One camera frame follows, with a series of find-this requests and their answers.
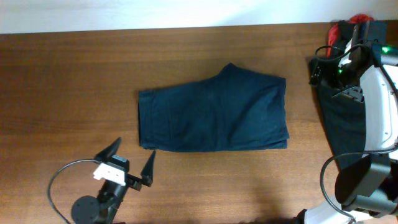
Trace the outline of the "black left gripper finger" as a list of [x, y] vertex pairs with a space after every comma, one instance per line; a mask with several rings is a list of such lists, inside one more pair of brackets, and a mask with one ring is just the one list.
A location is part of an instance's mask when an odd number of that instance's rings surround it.
[[100, 162], [107, 162], [110, 158], [115, 155], [120, 147], [121, 138], [118, 137], [113, 143], [111, 143], [108, 147], [97, 153], [95, 155], [94, 160]]
[[151, 187], [153, 183], [155, 155], [156, 151], [152, 151], [152, 154], [141, 171], [141, 184], [147, 187]]

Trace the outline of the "navy blue shorts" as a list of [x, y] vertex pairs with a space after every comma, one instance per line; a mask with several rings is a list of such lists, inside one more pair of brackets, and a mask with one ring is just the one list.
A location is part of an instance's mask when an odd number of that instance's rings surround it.
[[232, 63], [206, 80], [139, 92], [139, 144], [169, 152], [285, 149], [286, 80]]

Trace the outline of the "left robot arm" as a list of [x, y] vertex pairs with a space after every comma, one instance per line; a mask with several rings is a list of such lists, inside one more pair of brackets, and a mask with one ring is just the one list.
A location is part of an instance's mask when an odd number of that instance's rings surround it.
[[110, 224], [129, 189], [139, 192], [143, 186], [152, 185], [156, 152], [153, 151], [148, 158], [141, 176], [136, 177], [129, 174], [129, 161], [116, 154], [120, 144], [121, 138], [117, 138], [95, 155], [94, 160], [99, 163], [99, 166], [94, 171], [93, 178], [103, 179], [104, 183], [97, 196], [86, 195], [75, 201], [71, 209], [74, 223]]

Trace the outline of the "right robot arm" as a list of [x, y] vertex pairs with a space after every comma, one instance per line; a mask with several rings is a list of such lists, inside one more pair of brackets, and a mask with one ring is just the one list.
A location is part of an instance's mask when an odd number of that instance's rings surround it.
[[295, 223], [362, 223], [397, 215], [397, 47], [387, 26], [368, 16], [339, 21], [327, 54], [310, 61], [331, 162], [335, 192], [301, 211]]

